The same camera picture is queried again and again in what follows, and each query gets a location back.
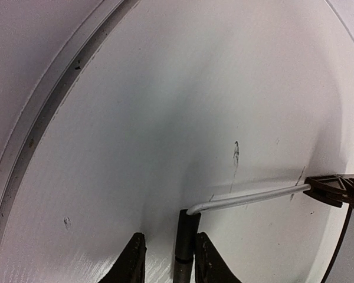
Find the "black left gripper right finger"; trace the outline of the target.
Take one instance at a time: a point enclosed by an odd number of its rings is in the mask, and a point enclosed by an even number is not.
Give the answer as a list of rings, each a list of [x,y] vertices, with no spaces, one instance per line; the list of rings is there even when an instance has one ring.
[[[241,282],[205,232],[198,233],[195,238],[195,282]]]

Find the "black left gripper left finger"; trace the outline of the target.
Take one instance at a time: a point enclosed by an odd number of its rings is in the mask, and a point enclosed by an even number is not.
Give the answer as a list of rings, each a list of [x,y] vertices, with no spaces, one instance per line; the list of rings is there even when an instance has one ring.
[[[114,282],[145,282],[145,258],[145,236],[136,232],[115,262]]]

